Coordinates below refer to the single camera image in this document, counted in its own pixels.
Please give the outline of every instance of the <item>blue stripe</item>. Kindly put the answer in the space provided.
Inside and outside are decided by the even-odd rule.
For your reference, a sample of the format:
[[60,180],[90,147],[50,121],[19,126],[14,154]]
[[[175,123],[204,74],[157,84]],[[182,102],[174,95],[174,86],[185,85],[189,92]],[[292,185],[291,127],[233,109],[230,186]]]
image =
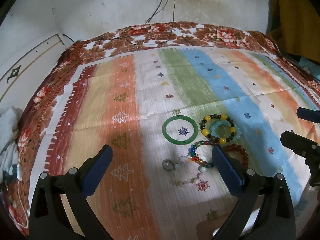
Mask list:
[[[260,175],[273,177],[281,167],[283,169],[281,173],[284,174],[291,189],[292,201],[294,204],[298,203],[303,188],[298,182],[298,177],[288,161],[288,156],[278,136],[264,119],[260,108],[242,91],[238,83],[203,51],[198,49],[181,49],[180,51],[193,65],[199,76],[209,84],[212,92],[228,109],[229,116],[235,120],[242,130],[242,136],[250,142],[250,149],[255,153],[263,172]],[[248,113],[250,118],[246,118],[245,113]],[[257,129],[260,129],[262,134],[258,134]],[[269,148],[273,148],[273,154],[268,152]]]
[[263,63],[263,61],[266,61],[270,64],[270,66],[273,68],[275,72],[278,73],[279,77],[286,79],[290,84],[297,90],[296,93],[300,96],[303,97],[306,102],[308,103],[307,108],[312,109],[312,110],[317,110],[318,107],[315,105],[314,102],[310,99],[310,97],[305,93],[305,91],[296,83],[294,82],[282,69],[280,69],[272,60],[270,60],[268,57],[264,55],[258,55],[255,53],[249,53],[259,61]]

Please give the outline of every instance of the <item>white wall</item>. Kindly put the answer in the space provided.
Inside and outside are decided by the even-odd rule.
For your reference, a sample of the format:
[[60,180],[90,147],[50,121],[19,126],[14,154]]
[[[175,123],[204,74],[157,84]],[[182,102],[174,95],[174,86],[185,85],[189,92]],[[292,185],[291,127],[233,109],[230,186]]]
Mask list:
[[[17,0],[0,27],[0,66],[30,41],[57,28],[74,40],[141,24],[160,0]],[[172,21],[173,0],[153,22]],[[176,0],[175,21],[265,32],[268,0]]]

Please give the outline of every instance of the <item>bed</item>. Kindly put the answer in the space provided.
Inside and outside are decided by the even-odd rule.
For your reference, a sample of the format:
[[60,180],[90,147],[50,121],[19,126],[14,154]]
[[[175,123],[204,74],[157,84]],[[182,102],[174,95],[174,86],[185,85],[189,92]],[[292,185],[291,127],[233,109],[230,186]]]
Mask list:
[[[193,179],[198,165],[178,162],[190,145],[205,140],[199,131],[186,145],[169,142],[163,123],[188,116],[197,125],[219,114],[235,124],[234,143],[246,149],[247,165],[264,176],[284,174],[295,206],[297,236],[318,205],[308,186],[304,159],[281,146],[289,130],[319,141],[320,128],[298,119],[296,110],[319,108],[314,78],[288,62],[276,45],[256,31],[192,22],[136,25],[77,41],[30,99],[20,120],[20,180],[5,192],[8,212],[28,234],[28,212],[43,171],[64,174],[80,167],[104,144],[114,158],[88,203],[114,239],[211,239],[236,203],[217,170]],[[208,120],[216,137],[229,127]],[[165,130],[170,138],[190,138],[195,128],[177,118]],[[209,162],[212,146],[197,154]],[[81,233],[66,198],[75,231]]]

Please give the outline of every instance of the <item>green jade bangle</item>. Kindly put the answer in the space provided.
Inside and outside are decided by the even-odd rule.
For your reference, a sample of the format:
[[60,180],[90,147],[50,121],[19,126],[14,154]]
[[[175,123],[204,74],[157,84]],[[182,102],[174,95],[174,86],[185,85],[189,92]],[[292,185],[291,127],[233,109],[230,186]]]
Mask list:
[[[178,141],[176,139],[173,139],[169,136],[169,134],[167,133],[167,126],[170,122],[174,121],[174,120],[185,120],[189,123],[191,123],[193,129],[194,129],[194,132],[193,132],[193,135],[187,139],[187,140],[184,140],[184,141]],[[185,115],[175,115],[175,116],[172,116],[170,118],[168,118],[167,120],[165,120],[165,122],[163,123],[162,125],[162,133],[164,135],[164,137],[171,143],[173,144],[177,144],[177,145],[185,145],[185,144],[189,144],[191,142],[193,142],[197,135],[198,135],[198,125],[196,124],[196,122],[194,120],[192,120],[190,117],[188,116],[185,116]]]

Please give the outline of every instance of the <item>bolt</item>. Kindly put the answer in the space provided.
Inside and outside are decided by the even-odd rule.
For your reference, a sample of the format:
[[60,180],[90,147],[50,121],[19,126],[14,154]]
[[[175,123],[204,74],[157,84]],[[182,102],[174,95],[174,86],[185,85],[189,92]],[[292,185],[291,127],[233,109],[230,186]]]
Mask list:
[[73,174],[76,174],[78,172],[78,169],[77,168],[71,168],[69,170],[69,174],[73,175]]
[[256,172],[253,169],[248,169],[247,174],[253,176],[254,174],[256,174]]
[[284,176],[283,176],[281,173],[278,173],[278,174],[277,174],[277,178],[278,178],[279,180],[283,180],[283,179],[284,179]]
[[46,177],[47,177],[47,173],[46,172],[43,172],[43,173],[40,174],[40,178],[41,179],[44,179]]

